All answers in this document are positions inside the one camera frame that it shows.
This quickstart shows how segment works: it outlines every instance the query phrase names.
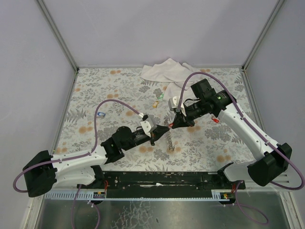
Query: green object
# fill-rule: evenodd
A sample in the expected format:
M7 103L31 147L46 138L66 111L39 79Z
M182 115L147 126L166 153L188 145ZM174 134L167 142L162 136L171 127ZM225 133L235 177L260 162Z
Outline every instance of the green object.
M163 99L164 97L164 94L160 95L160 97L158 99Z

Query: blue object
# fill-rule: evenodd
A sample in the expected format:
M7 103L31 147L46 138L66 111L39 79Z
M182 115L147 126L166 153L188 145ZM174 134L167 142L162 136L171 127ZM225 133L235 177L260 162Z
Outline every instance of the blue object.
M105 114L105 113L103 113L103 112L98 112L98 113L97 113L97 116L98 116L98 117L101 117L101 116L105 117L105 116L106 116L106 114Z

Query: small object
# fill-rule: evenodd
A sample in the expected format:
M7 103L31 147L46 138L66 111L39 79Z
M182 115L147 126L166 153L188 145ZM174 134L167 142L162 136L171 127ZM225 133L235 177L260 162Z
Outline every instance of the small object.
M171 124L168 124L168 123L169 123L169 121L167 119L165 119L165 121L164 121L165 126L168 125L170 127L170 125L173 124L173 123L171 123ZM175 146L172 143L171 133L169 131L166 133L166 141L167 141L167 144L168 144L168 149L170 151L174 151Z
M234 198L234 194L232 193L224 194L224 199L231 199L231 198Z
M163 99L164 94L160 95L160 97L158 97L158 99Z
M159 101L156 101L156 102L153 103L152 107L157 108L158 104L159 104Z
M212 119L214 122L219 123L219 120L218 120L214 115L211 116L211 119Z
M105 117L106 114L104 112L98 112L97 117Z

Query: table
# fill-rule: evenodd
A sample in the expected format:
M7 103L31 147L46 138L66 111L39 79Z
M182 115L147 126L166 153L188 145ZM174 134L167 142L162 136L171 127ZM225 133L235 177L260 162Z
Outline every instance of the table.
M68 154L94 145L93 118L96 106L105 99L118 99L140 112L153 115L163 125L173 119L168 102L153 103L166 90L168 83L140 78L141 68L82 68L79 70L74 92L66 114L56 154ZM243 110L252 118L244 83L238 68L201 69L221 80L237 99ZM218 92L222 87L209 79ZM118 103L106 103L99 109L106 113L97 118L98 143L108 139L120 126L132 131L140 126L140 117ZM175 147L169 149L166 137L156 146L145 143L125 152L119 161L103 165L103 170L116 171L217 171L229 162L253 160L247 146L225 123L216 123L209 114L198 118L195 127L171 130Z

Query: metal chain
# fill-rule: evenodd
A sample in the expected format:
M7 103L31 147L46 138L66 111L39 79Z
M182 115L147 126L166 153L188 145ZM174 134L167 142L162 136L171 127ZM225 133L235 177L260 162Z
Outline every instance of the metal chain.
M168 126L169 122L170 121L168 119L165 119L164 120L164 125ZM170 131L166 132L166 141L167 141L167 145L168 145L169 150L170 151L174 151L175 150L175 146L172 143L172 138L171 138L171 132Z

